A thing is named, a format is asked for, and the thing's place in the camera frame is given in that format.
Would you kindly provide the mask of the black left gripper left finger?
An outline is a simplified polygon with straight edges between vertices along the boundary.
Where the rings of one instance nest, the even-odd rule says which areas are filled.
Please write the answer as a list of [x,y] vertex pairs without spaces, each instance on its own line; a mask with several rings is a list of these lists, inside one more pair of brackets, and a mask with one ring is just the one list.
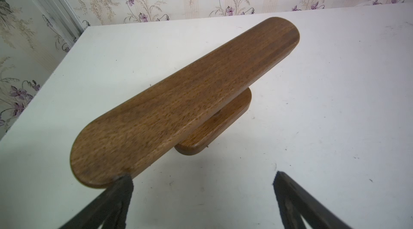
[[62,229],[124,229],[133,193],[130,175],[119,178]]

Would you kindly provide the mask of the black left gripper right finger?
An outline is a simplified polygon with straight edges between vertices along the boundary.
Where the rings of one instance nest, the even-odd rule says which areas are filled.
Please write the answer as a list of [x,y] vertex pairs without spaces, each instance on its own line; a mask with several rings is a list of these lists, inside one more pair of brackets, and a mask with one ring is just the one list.
[[286,229],[348,229],[349,226],[323,206],[287,173],[276,173],[273,188]]

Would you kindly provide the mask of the brown wooden watch stand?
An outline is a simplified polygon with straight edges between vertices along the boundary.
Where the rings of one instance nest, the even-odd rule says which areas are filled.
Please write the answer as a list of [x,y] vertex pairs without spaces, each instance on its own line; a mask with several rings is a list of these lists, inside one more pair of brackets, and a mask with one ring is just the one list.
[[298,28],[265,19],[90,122],[70,154],[76,179],[106,188],[136,177],[287,57]]

